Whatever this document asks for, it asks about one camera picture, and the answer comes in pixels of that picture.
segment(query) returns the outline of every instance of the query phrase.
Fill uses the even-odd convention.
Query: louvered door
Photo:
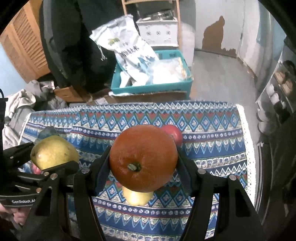
[[[27,83],[50,72],[42,48],[36,13],[33,12],[41,2],[42,0],[28,2],[14,16],[0,37],[7,56]]]

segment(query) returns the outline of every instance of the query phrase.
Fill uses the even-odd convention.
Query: wooden shelf
[[[154,2],[154,1],[176,1],[176,0],[127,0],[124,2],[125,5],[133,4],[133,3],[140,3],[140,2]]]
[[[181,50],[181,17],[180,17],[180,6],[179,6],[179,0],[121,0],[123,12],[124,15],[127,15],[126,6],[128,4],[133,3],[142,3],[142,2],[155,2],[155,1],[169,1],[170,3],[175,2],[175,11],[177,12],[177,19],[178,19],[178,46],[179,50]]]

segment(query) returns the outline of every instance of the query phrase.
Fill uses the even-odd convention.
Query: plastic bag
[[[122,16],[96,28],[90,38],[99,47],[114,51],[121,69],[139,85],[145,85],[151,79],[148,66],[158,57],[140,37],[132,15]]]
[[[127,72],[120,72],[121,83],[119,88],[124,88],[127,86],[140,86],[141,83],[135,81]]]
[[[187,73],[180,57],[157,60],[149,65],[153,78],[147,84],[177,83],[186,80]]]

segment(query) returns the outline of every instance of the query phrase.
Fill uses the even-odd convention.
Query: blue patterned cloth
[[[34,141],[46,126],[72,143],[80,154],[80,166],[88,167],[125,129],[138,124],[177,126],[183,133],[182,150],[199,168],[212,175],[234,174],[247,189],[247,158],[237,108],[223,102],[126,103],[84,106],[34,112],[22,134],[22,142]],[[70,217],[75,220],[73,198]],[[213,196],[206,238],[215,230],[218,194]],[[103,192],[93,197],[98,219],[106,235],[124,240],[178,240],[188,220],[194,198],[184,194],[177,172],[154,192],[145,206],[130,206],[121,184],[110,173]]]

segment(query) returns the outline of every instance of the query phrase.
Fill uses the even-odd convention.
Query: red apple
[[[180,129],[176,126],[173,125],[164,125],[161,127],[161,129],[168,135],[170,135],[176,146],[181,146],[183,143],[183,136],[182,136],[182,132],[180,131]]]
[[[34,163],[31,163],[31,170],[34,174],[41,174],[42,172]]]

